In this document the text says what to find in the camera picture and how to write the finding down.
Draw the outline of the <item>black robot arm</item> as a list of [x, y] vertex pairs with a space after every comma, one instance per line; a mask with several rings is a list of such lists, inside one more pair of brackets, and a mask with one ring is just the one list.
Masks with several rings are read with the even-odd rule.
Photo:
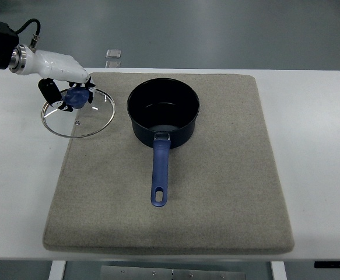
[[[36, 23], [36, 32], [29, 47], [19, 44], [19, 34], [31, 23]], [[36, 44], [41, 30], [38, 19], [29, 19], [19, 30], [12, 30], [8, 24], [0, 22], [0, 69], [9, 68], [13, 73], [23, 74], [24, 67], [29, 58], [27, 52], [36, 52]]]

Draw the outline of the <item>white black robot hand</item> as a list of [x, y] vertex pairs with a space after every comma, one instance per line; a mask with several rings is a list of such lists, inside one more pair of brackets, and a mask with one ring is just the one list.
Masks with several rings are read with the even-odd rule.
[[32, 51], [28, 46], [19, 45], [12, 53], [9, 69], [14, 74], [38, 74], [41, 80], [38, 88], [46, 102], [53, 108], [72, 111], [74, 106], [62, 97], [55, 81], [68, 82], [70, 87], [84, 88], [88, 92], [86, 102], [94, 99], [96, 85], [90, 74], [70, 55], [49, 51]]

